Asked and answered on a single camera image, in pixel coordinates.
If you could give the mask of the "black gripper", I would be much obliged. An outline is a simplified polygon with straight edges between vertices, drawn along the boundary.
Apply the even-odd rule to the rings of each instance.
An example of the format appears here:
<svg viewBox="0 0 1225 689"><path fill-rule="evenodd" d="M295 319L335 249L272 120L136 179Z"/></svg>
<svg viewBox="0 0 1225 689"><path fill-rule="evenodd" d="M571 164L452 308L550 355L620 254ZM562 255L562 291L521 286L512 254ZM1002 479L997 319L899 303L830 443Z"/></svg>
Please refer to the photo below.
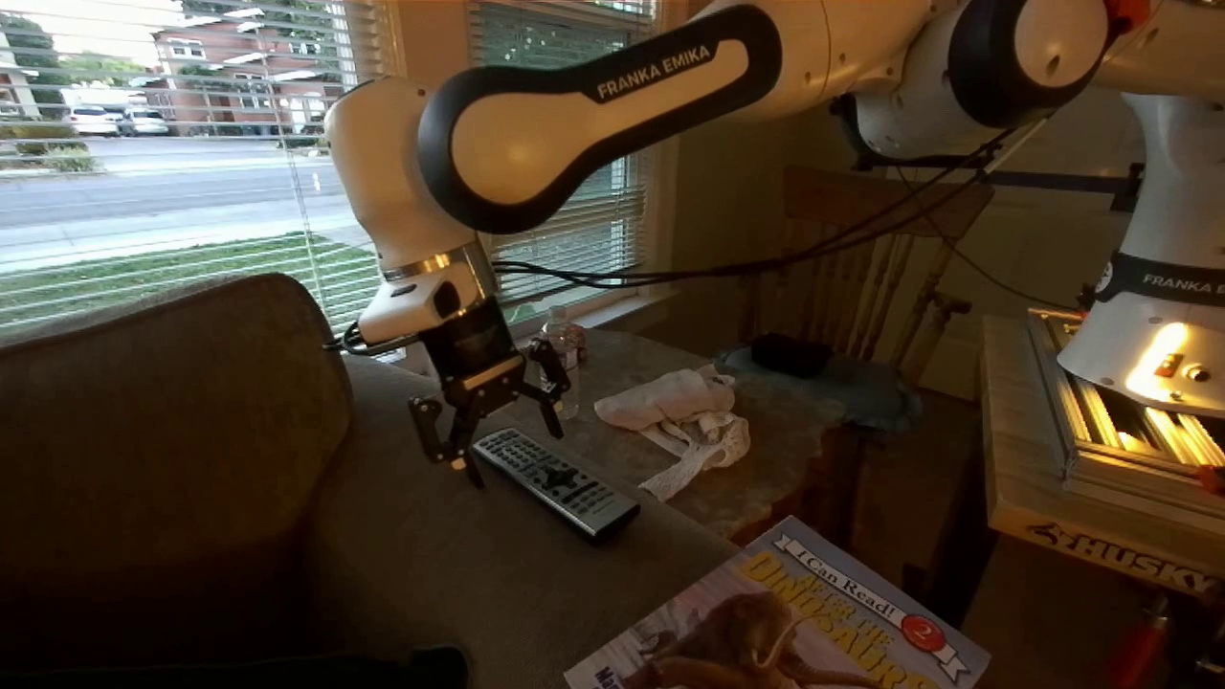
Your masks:
<svg viewBox="0 0 1225 689"><path fill-rule="evenodd" d="M412 398L410 416L421 453L483 488L480 460L472 456L474 430L499 407L529 396L550 438L562 438L558 402L571 392L562 355L548 342L523 354L512 343L502 308L495 300L425 332L425 354L439 377L439 398ZM540 366L540 384L523 384L523 355Z"/></svg>

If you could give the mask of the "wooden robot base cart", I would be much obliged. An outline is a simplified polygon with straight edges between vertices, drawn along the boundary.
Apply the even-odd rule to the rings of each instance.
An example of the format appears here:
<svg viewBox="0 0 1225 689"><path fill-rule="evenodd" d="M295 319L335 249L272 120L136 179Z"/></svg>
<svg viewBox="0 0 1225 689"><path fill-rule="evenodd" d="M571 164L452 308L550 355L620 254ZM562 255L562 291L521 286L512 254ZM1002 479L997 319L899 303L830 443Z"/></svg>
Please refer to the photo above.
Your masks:
<svg viewBox="0 0 1225 689"><path fill-rule="evenodd" d="M1225 594L1225 425L1140 407L1056 366L1063 309L989 319L989 526L1198 602Z"/></svg>

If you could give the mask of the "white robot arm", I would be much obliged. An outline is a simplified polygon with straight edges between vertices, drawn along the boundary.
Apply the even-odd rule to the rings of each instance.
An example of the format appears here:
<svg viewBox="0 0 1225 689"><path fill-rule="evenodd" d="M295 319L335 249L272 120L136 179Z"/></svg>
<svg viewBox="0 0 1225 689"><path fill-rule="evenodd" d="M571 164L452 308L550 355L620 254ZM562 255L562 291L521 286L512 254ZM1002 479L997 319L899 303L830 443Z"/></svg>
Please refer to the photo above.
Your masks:
<svg viewBox="0 0 1225 689"><path fill-rule="evenodd" d="M550 343L502 320L474 249L543 225L596 167L701 123L766 123L841 100L892 162L973 157L1093 88L1140 123L1137 207L1056 364L1096 387L1225 411L1225 9L1220 0L711 0L649 41L558 69L480 67L421 88L365 82L331 114L335 164L378 254L354 354L425 343L439 392L421 449L472 462Z"/></svg>

